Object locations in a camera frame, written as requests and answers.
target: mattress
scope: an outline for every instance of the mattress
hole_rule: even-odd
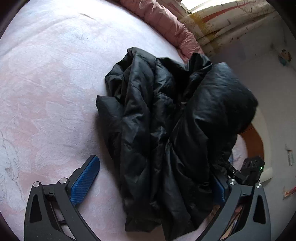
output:
[[[101,170],[78,210],[98,238],[164,240],[161,227],[125,232],[98,124],[96,96],[130,47],[182,62],[153,28],[104,0],[30,0],[0,39],[0,211],[20,240],[32,184],[69,177],[91,154]],[[211,218],[178,240],[196,240]]]

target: patterned curtain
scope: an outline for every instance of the patterned curtain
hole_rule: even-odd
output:
[[[212,0],[180,22],[211,57],[226,44],[278,16],[266,0]]]

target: metal screw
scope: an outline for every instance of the metal screw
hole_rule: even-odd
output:
[[[262,188],[262,184],[261,183],[256,183],[255,185],[257,188]]]
[[[67,182],[67,178],[66,177],[62,177],[60,180],[59,180],[59,183],[60,184],[64,184]]]
[[[33,183],[33,187],[35,187],[35,188],[36,188],[36,187],[39,187],[39,182],[34,182],[34,183]]]
[[[229,183],[230,183],[230,185],[235,185],[237,182],[236,182],[236,180],[234,180],[234,179],[230,179],[230,180],[229,180]]]

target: rolled pink blanket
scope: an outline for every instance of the rolled pink blanket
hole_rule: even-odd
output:
[[[120,0],[120,3],[155,28],[175,46],[185,63],[193,53],[203,54],[193,33],[189,32],[175,15],[156,0]]]

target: black jacket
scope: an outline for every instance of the black jacket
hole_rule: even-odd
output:
[[[187,65],[131,48],[105,77],[96,105],[120,174],[126,231],[162,224],[166,240],[198,228],[213,208],[210,165],[227,161],[257,100],[225,64]]]

